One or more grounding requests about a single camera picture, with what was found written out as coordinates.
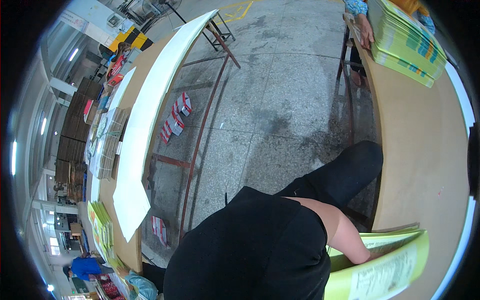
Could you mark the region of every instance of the stack of yellow booklets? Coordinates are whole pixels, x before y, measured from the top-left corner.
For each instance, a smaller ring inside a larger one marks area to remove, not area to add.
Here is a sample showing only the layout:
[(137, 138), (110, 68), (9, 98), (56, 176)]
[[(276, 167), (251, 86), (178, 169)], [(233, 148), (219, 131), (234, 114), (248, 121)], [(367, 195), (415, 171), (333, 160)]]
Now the stack of yellow booklets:
[(88, 202), (88, 219), (92, 224), (95, 245), (102, 257), (107, 261), (115, 258), (113, 251), (113, 225), (105, 207), (101, 202)]
[(369, 0), (368, 19), (375, 62), (431, 87), (447, 57), (437, 39), (418, 20), (388, 0)]
[(325, 300), (389, 299), (423, 272), (429, 250), (426, 230), (410, 227), (360, 236), (371, 252), (385, 254), (354, 265), (343, 253), (327, 246), (332, 268), (325, 286)]

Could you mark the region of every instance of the fluorescent light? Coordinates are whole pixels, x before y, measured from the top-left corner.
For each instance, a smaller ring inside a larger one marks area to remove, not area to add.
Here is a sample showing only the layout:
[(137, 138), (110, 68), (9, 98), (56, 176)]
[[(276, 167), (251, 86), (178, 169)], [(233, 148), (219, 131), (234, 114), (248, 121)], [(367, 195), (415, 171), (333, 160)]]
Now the fluorescent light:
[(75, 54), (77, 54), (77, 52), (78, 52), (78, 48), (75, 49), (75, 51), (72, 53), (72, 56), (70, 56), (70, 58), (68, 59), (68, 61), (72, 61), (73, 58), (75, 57)]
[(42, 123), (42, 130), (40, 131), (40, 135), (43, 135), (43, 132), (45, 131), (45, 125), (47, 124), (47, 118), (43, 119)]
[(12, 175), (15, 175), (16, 160), (17, 160), (17, 141), (14, 141), (12, 146)]

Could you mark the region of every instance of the concrete floor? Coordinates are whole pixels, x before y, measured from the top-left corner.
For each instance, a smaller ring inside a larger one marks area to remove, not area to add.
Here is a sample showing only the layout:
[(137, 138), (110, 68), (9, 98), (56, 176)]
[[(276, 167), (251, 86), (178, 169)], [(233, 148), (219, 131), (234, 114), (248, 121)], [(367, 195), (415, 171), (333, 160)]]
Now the concrete floor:
[[(191, 20), (234, 3), (183, 0), (178, 11)], [(263, 0), (221, 10), (226, 19), (244, 15), (227, 23), (236, 38), (229, 39), (227, 45), (241, 69), (231, 61), (227, 64), (214, 98), (189, 193), (186, 229), (224, 207), (225, 193), (230, 200), (244, 185), (274, 193), (296, 177), (331, 161), (347, 147), (345, 82), (343, 78), (336, 81), (344, 9), (343, 2), (336, 0)], [(157, 41), (181, 24), (171, 14), (170, 19), (154, 25), (147, 36)], [(187, 61), (223, 55), (200, 36)], [(193, 112), (182, 118), (186, 126), (180, 137), (173, 136), (167, 145), (156, 139), (156, 153), (191, 160), (222, 62), (210, 60), (180, 71), (167, 107), (186, 91)], [(370, 94), (357, 88), (353, 94), (355, 139), (375, 141)], [(147, 216), (142, 224), (142, 251), (155, 264), (165, 267), (178, 242), (188, 174), (160, 162), (152, 163), (150, 171), (154, 188), (149, 216), (165, 220), (171, 247), (166, 249), (152, 234)], [(369, 216), (373, 187), (371, 184), (362, 191), (349, 206)]]

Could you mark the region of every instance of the blue jacket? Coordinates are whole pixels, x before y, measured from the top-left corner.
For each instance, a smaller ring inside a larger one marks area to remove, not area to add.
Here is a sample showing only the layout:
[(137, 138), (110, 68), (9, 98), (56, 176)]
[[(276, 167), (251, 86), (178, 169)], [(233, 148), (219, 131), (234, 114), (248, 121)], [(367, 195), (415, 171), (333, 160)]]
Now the blue jacket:
[(80, 258), (77, 257), (73, 260), (72, 266), (70, 267), (72, 272), (77, 275), (78, 278), (83, 280), (90, 280), (88, 274), (101, 274), (102, 271), (98, 266), (95, 258)]

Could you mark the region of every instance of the table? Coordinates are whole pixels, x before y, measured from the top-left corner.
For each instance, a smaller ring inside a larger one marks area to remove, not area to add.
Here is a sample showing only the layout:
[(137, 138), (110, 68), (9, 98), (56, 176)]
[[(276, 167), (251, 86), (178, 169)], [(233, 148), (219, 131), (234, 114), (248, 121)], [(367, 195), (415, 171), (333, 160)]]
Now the table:
[[(346, 15), (344, 20), (360, 46), (358, 29)], [(425, 270), (395, 299), (430, 299), (455, 254), (467, 211), (468, 138), (460, 103), (446, 71), (427, 88), (358, 49), (384, 154), (372, 230), (408, 224), (428, 230)]]
[[(210, 105), (212, 103), (213, 97), (214, 97), (215, 92), (216, 92), (216, 88), (218, 87), (220, 77), (222, 75), (223, 69), (224, 69), (228, 59), (231, 58), (233, 60), (233, 62), (237, 65), (237, 67), (240, 68), (240, 65), (237, 63), (236, 59), (233, 57), (233, 55), (231, 54), (228, 47), (223, 42), (221, 36), (219, 34), (217, 34), (215, 32), (215, 30), (212, 29), (212, 28), (215, 28), (215, 27), (212, 25), (211, 20), (207, 24), (205, 24), (205, 28), (210, 30), (213, 33), (216, 40), (223, 47), (223, 49), (226, 51), (227, 54), (224, 57), (224, 64), (223, 64), (223, 66), (220, 70), (220, 73), (218, 75), (216, 84), (214, 86), (214, 89), (212, 91), (212, 94), (211, 94), (211, 97), (210, 97), (210, 100), (209, 100), (209, 103), (208, 103), (208, 106), (207, 106), (208, 108), (205, 112), (204, 121), (202, 123), (202, 127), (201, 127), (199, 137), (198, 137), (198, 140), (197, 140), (196, 151), (195, 151), (193, 159), (192, 159), (192, 166), (194, 166), (196, 153), (198, 152), (197, 148), (198, 148), (200, 139), (202, 137), (203, 127), (204, 127), (204, 124), (205, 124), (205, 121), (206, 121), (206, 118), (207, 118), (207, 115), (208, 115)], [(133, 77), (131, 78), (131, 80), (130, 80), (130, 82), (129, 82), (129, 84), (128, 84), (128, 86), (127, 86), (127, 88), (126, 88), (126, 90), (125, 90), (125, 92), (122, 96), (122, 99), (121, 99), (121, 101), (119, 103), (119, 106), (118, 106), (119, 108), (125, 109), (125, 110), (127, 110), (127, 112), (130, 112), (130, 110), (132, 109), (132, 107), (133, 107), (133, 105), (134, 105), (134, 103), (137, 99), (137, 96), (140, 92), (140, 89), (143, 85), (143, 82), (145, 81), (148, 73), (150, 72), (150, 69), (152, 68), (156, 58), (158, 57), (158, 55), (160, 54), (162, 49), (165, 47), (165, 45), (172, 39), (173, 36), (174, 36), (174, 34), (171, 34), (171, 35), (167, 36), (166, 38), (164, 38), (164, 39), (158, 41), (157, 43), (153, 44), (151, 47), (149, 47), (148, 49), (143, 51), (141, 54), (139, 54), (138, 57), (133, 61), (131, 69), (136, 67), (135, 73), (133, 74)], [(193, 62), (189, 62), (189, 63), (185, 64), (185, 59), (187, 58), (188, 53), (192, 49), (193, 45), (195, 44), (195, 42), (196, 42), (196, 40), (198, 39), (199, 36), (200, 35), (198, 35), (196, 37), (195, 41), (192, 43), (192, 45), (188, 49), (182, 63), (180, 64), (181, 67), (205, 61), (205, 60), (197, 60), (197, 61), (193, 61)], [(179, 71), (180, 71), (180, 68), (178, 68), (176, 70), (175, 76), (173, 77), (173, 80), (170, 84), (170, 87), (169, 87), (168, 92), (165, 96), (165, 99), (168, 99), (169, 90), (173, 86), (173, 84), (175, 82), (175, 78), (178, 75)], [(162, 104), (162, 107), (160, 108), (160, 111), (159, 111), (158, 115), (157, 115), (156, 124), (155, 124), (155, 127), (154, 127), (155, 129), (152, 132), (151, 141), (155, 140), (155, 137), (158, 133), (160, 123), (165, 121), (165, 120), (161, 120), (159, 118), (159, 116), (162, 115), (162, 113), (165, 109), (166, 103), (167, 103), (167, 101), (165, 100)], [(147, 155), (147, 159), (145, 160), (145, 166), (150, 165), (150, 161), (152, 159), (152, 153), (153, 153), (153, 146), (154, 146), (154, 143), (149, 144), (148, 155)], [(116, 159), (115, 159), (113, 169), (112, 169), (111, 178), (109, 180), (105, 180), (105, 179), (101, 180), (99, 199), (104, 204), (105, 209), (108, 212), (108, 215), (110, 216), (110, 218), (112, 220), (112, 223), (113, 223), (113, 238), (114, 238), (115, 253), (129, 268), (131, 268), (135, 272), (139, 273), (139, 272), (142, 271), (141, 231), (138, 228), (136, 230), (135, 234), (133, 235), (133, 237), (130, 239), (130, 241), (127, 242), (126, 239), (123, 236), (123, 233), (122, 233), (121, 229), (120, 229), (120, 224), (119, 224), (119, 221), (117, 219), (117, 214), (115, 212), (115, 207), (113, 205), (113, 193), (114, 193), (115, 188), (116, 188), (117, 171), (118, 171), (118, 157), (116, 157)], [(146, 171), (143, 175), (142, 183), (144, 185), (147, 184), (147, 177), (148, 177), (148, 171)], [(187, 190), (190, 187), (190, 180), (191, 180), (191, 176), (189, 178), (189, 184), (187, 186)]]

